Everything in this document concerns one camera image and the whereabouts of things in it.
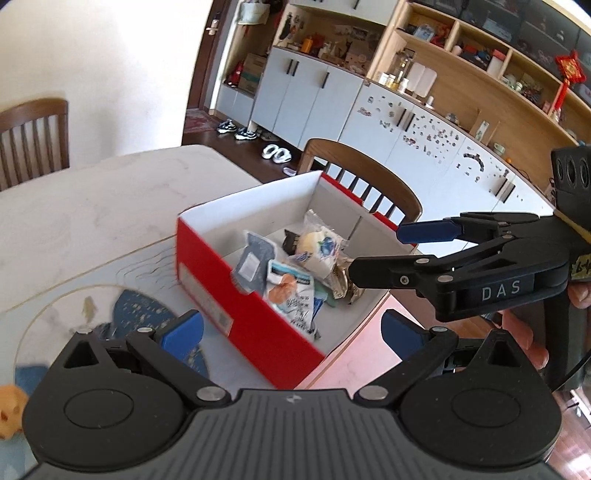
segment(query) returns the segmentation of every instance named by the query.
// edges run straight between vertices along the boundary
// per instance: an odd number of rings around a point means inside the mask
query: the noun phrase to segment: white slipper
[[[287,163],[291,161],[291,153],[286,148],[280,148],[277,150],[275,155],[273,155],[273,163]]]
[[[267,145],[262,151],[262,157],[269,160],[270,158],[273,158],[279,150],[280,148],[275,144]]]

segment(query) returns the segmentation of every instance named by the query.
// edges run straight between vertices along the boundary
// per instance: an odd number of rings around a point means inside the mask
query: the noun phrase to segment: gray ribbed panel
[[[292,403],[294,395],[300,400]],[[42,465],[30,480],[558,480],[546,465],[520,472],[463,471],[420,451],[384,410],[346,392],[245,391],[240,401],[198,414],[168,452],[115,473]]]

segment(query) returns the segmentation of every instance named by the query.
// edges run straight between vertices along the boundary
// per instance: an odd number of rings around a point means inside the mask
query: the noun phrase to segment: black cable
[[[569,381],[571,378],[573,378],[573,376],[575,375],[576,372],[578,372],[579,370],[581,370],[581,368],[583,368],[585,366],[585,364],[589,361],[589,359],[591,359],[591,350],[589,350],[584,356],[583,358],[579,361],[578,364],[576,364],[574,366],[574,368],[566,374],[566,376],[564,377],[564,379],[562,379],[560,381],[560,383],[558,384],[558,387],[554,388],[551,387],[550,389],[552,390],[552,392],[557,391],[559,388],[562,388],[564,386],[564,384]]]

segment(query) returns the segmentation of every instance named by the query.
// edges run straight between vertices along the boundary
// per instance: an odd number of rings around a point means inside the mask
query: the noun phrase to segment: white bag
[[[244,2],[240,6],[239,25],[266,24],[271,6],[259,2]]]

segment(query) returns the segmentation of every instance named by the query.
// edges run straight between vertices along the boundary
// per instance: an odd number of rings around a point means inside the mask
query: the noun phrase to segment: pink table surface
[[[388,309],[398,310],[420,325],[396,298],[385,296],[357,330],[308,375],[298,388],[345,388],[353,396],[358,389],[398,365],[402,360],[382,340],[381,319]]]

